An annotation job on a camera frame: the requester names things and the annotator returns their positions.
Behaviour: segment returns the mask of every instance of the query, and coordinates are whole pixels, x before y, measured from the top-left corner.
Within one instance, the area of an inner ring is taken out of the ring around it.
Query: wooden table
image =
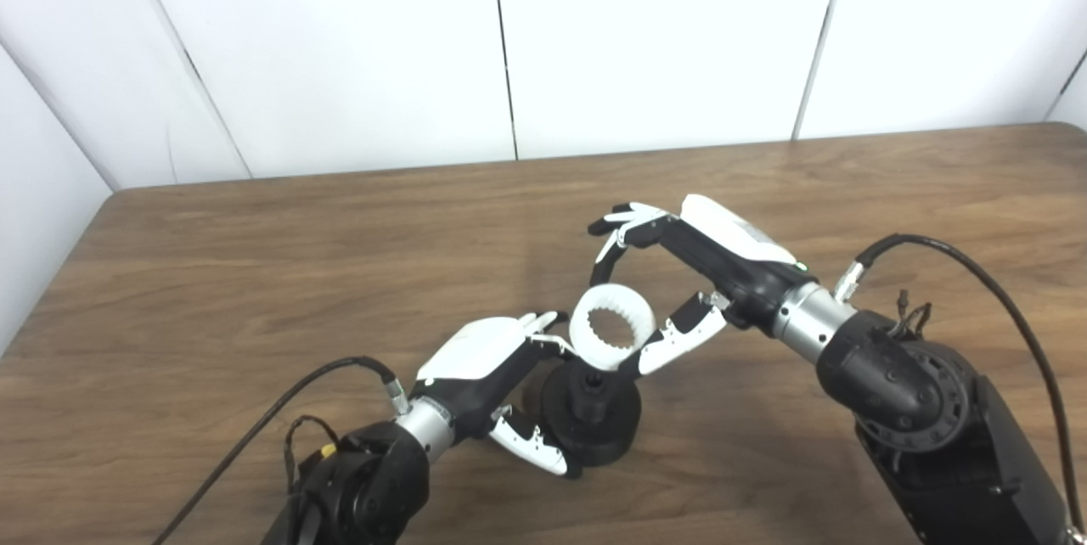
[[[895,231],[974,256],[1020,302],[1069,405],[1087,490],[1087,139],[1044,124],[125,190],[0,361],[0,542],[147,543],[268,402],[346,355],[405,382],[461,324],[572,309],[616,202],[702,193],[833,284]],[[615,281],[659,313],[708,285],[663,249]],[[1059,476],[1037,369],[1000,306],[921,248],[854,304],[936,304],[929,336],[988,373]],[[467,442],[405,544],[915,544],[812,367],[727,330],[641,385],[634,448],[576,482]],[[257,543],[283,504],[285,423],[389,410],[337,372],[290,405],[172,543]],[[305,432],[302,447],[322,444]]]

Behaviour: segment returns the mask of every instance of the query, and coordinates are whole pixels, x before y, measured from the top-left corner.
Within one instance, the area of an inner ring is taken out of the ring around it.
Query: wire
[[[375,373],[380,375],[382,383],[384,384],[390,384],[397,381],[397,376],[392,372],[392,370],[390,370],[388,367],[385,367],[385,364],[383,364],[380,361],[370,358],[368,356],[355,356],[355,357],[334,360],[327,364],[324,364],[323,367],[318,367],[312,373],[299,380],[299,382],[296,383],[295,386],[291,386],[287,392],[283,394],[283,396],[278,398],[278,400],[272,404],[272,407],[270,407],[268,410],[264,412],[264,416],[261,416],[261,419],[257,420],[257,423],[253,424],[251,429],[249,429],[249,432],[242,435],[242,437],[238,439],[238,443],[236,443],[234,447],[226,453],[226,456],[224,456],[223,459],[220,460],[218,465],[213,469],[213,471],[211,471],[211,474],[209,474],[208,478],[203,481],[203,483],[200,484],[200,487],[197,488],[197,491],[192,494],[192,496],[188,499],[188,501],[185,503],[182,509],[177,511],[177,515],[175,515],[174,519],[171,520],[168,524],[166,524],[166,528],[162,530],[162,533],[159,534],[159,536],[151,542],[151,545],[162,545],[163,543],[165,543],[166,538],[170,538],[170,535],[173,534],[175,530],[177,530],[177,527],[180,525],[183,521],[185,521],[185,518],[188,517],[188,515],[192,511],[192,509],[197,506],[197,504],[200,503],[200,499],[203,498],[204,494],[208,494],[208,491],[211,490],[211,486],[213,486],[215,482],[218,480],[218,478],[226,471],[226,469],[229,468],[229,465],[234,462],[234,460],[237,459],[238,456],[240,456],[241,451],[246,448],[247,445],[249,445],[254,438],[257,438],[257,435],[260,434],[261,430],[264,430],[264,426],[268,425],[272,419],[275,418],[275,416],[284,408],[285,405],[287,405],[287,402],[290,401],[290,399],[295,398],[295,396],[298,395],[298,393],[302,392],[302,389],[305,386],[312,384],[321,376],[337,369],[341,369],[343,367],[364,367],[366,369],[370,369],[370,371],[374,371]]]
[[[288,542],[296,543],[298,538],[295,535],[295,530],[298,522],[298,500],[295,496],[295,487],[298,482],[295,480],[295,431],[299,426],[307,422],[314,422],[324,429],[325,434],[332,439],[333,445],[339,443],[339,436],[328,422],[317,418],[315,416],[299,416],[291,422],[290,428],[287,429],[287,436],[283,439],[283,465],[287,469],[287,538]]]
[[[283,439],[283,463],[287,469],[287,496],[295,494],[295,431],[307,422],[314,422],[320,425],[334,445],[339,442],[336,431],[328,425],[328,422],[323,421],[322,418],[307,414],[299,416],[291,422],[290,428],[287,429],[287,436]]]
[[[933,239],[924,235],[888,235],[877,243],[872,244],[865,250],[862,250],[854,260],[865,269],[869,269],[880,255],[902,244],[926,246],[958,261],[959,264],[973,273],[974,277],[977,277],[990,293],[996,295],[997,299],[1000,300],[1000,305],[1004,307],[1015,322],[1015,327],[1019,329],[1027,347],[1030,349],[1035,362],[1038,363],[1038,370],[1041,371],[1041,379],[1046,382],[1049,402],[1053,409],[1053,421],[1057,423],[1057,444],[1061,454],[1061,474],[1064,478],[1064,496],[1067,499],[1069,513],[1071,515],[1072,524],[1079,532],[1084,532],[1084,518],[1079,509],[1079,491],[1076,486],[1075,465],[1072,457],[1072,437],[1069,435],[1069,418],[1064,412],[1064,400],[1061,398],[1061,389],[1057,384],[1057,375],[1053,373],[1053,368],[1050,367],[1049,359],[1046,358],[1046,352],[1041,349],[1041,344],[1038,342],[1038,337],[1035,336],[1034,331],[1030,330],[1030,325],[1027,324],[1023,312],[1015,306],[1015,302],[1008,293],[1000,287],[1000,284],[988,272],[982,269],[982,265],[974,262],[973,259],[958,248],[939,239]]]

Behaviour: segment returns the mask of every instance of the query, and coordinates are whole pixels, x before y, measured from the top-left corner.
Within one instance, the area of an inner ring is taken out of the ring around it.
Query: robotic hand
[[[877,255],[859,258],[832,294],[788,250],[699,195],[687,196],[679,215],[641,203],[616,206],[588,231],[608,235],[590,285],[609,282],[627,247],[660,244],[710,278],[715,288],[710,297],[696,295],[673,314],[665,327],[628,359],[624,364],[627,370],[649,372],[702,343],[705,338],[683,339],[699,329],[692,323],[714,320],[714,310],[720,309],[724,322],[739,329],[757,327],[815,366],[827,395],[853,412],[857,436],[866,456],[922,542],[1085,542],[1067,525],[1057,487],[992,383],[951,348],[924,340],[919,330],[922,324],[911,329],[919,312],[922,320],[927,319],[927,308],[907,315],[903,295],[900,320],[895,321],[849,304],[865,268]],[[990,289],[999,288],[964,255],[947,245],[934,246],[939,243],[928,238],[892,236],[878,249],[910,238],[950,253]],[[1003,301],[1007,295],[1000,290],[1001,295]],[[1020,324],[1022,315],[1010,304],[1008,299],[1005,307]],[[724,322],[705,331],[715,333]],[[1033,340],[1025,321],[1021,331]],[[663,360],[647,360],[663,343],[671,349],[659,355]],[[1048,367],[1040,364],[1049,376]],[[1063,424],[1059,396],[1054,410],[1059,425]],[[1065,459],[1071,457],[1066,448],[1062,453]],[[1065,470],[1066,485],[1072,483],[1067,491],[1073,523],[1079,524],[1070,463]]]
[[[208,488],[305,385],[333,369],[366,367],[382,375],[396,414],[340,437],[323,420],[302,416],[284,443],[287,504],[264,536],[263,545],[391,544],[429,497],[429,466],[465,438],[492,437],[537,467],[576,478],[580,466],[511,405],[507,396],[536,364],[548,358],[573,358],[573,348],[547,334],[566,320],[558,311],[520,319],[487,318],[464,325],[418,370],[411,394],[387,367],[368,357],[330,362],[287,392],[212,471],[204,484],[154,541],[161,545]],[[316,422],[333,443],[297,467],[291,451],[295,429]]]

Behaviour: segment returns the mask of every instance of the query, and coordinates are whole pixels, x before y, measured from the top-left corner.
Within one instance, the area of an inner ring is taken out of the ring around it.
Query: robot finger
[[[582,465],[571,459],[558,443],[544,433],[539,424],[516,407],[503,405],[491,418],[495,428],[488,436],[513,456],[555,475],[566,479],[582,476]]]

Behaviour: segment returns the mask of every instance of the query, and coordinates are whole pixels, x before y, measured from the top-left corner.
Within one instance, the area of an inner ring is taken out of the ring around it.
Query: black cable
[[[166,538],[170,538],[170,535],[177,530],[177,527],[180,525],[183,521],[185,521],[185,518],[188,517],[188,515],[197,506],[197,503],[203,498],[204,494],[208,494],[208,491],[211,490],[211,486],[215,484],[215,481],[217,481],[223,472],[226,471],[229,465],[234,462],[238,456],[240,456],[246,446],[249,445],[258,434],[260,434],[261,430],[264,430],[264,426],[268,425],[272,419],[275,418],[276,413],[278,413],[291,398],[295,398],[298,393],[302,392],[302,388],[312,384],[318,377],[343,367],[365,367],[366,369],[370,369],[370,371],[374,371],[380,375],[382,383],[384,384],[392,383],[397,379],[392,370],[385,367],[385,364],[380,361],[370,358],[368,356],[355,356],[334,360],[323,367],[318,367],[312,373],[299,380],[299,382],[285,392],[283,396],[280,396],[279,399],[264,412],[264,416],[261,416],[261,419],[257,420],[257,423],[249,429],[249,432],[238,439],[238,443],[236,443],[234,447],[227,451],[226,456],[220,460],[218,465],[213,469],[211,474],[209,474],[204,482],[200,484],[200,487],[197,488],[182,509],[177,511],[174,519],[171,520],[170,523],[166,524],[166,528],[163,529],[162,533],[151,542],[151,545],[162,545]]]
[[[1072,524],[1079,532],[1084,532],[1084,518],[1079,510],[1079,491],[1076,486],[1075,465],[1072,457],[1072,437],[1069,434],[1069,418],[1064,413],[1064,400],[1061,398],[1061,389],[1057,384],[1057,375],[1053,373],[1053,368],[1050,367],[1049,359],[1046,358],[1046,352],[1041,349],[1041,344],[1038,342],[1038,337],[1035,336],[1034,331],[1030,330],[1030,325],[1027,324],[1023,312],[1015,306],[1012,298],[1008,296],[1008,293],[1000,287],[1000,284],[988,272],[982,269],[982,265],[974,262],[973,259],[958,248],[939,239],[933,239],[924,235],[888,235],[877,243],[872,244],[865,250],[862,250],[854,260],[866,270],[872,267],[872,263],[880,255],[902,244],[927,246],[959,261],[959,264],[965,267],[990,293],[996,295],[997,299],[1000,300],[1000,305],[1004,306],[1004,309],[1015,322],[1015,327],[1019,329],[1027,347],[1030,349],[1035,362],[1038,363],[1038,370],[1041,371],[1041,379],[1046,382],[1049,402],[1053,409],[1053,421],[1057,423],[1057,444],[1061,454],[1061,473],[1064,478],[1064,496],[1067,499],[1069,513],[1072,518]]]

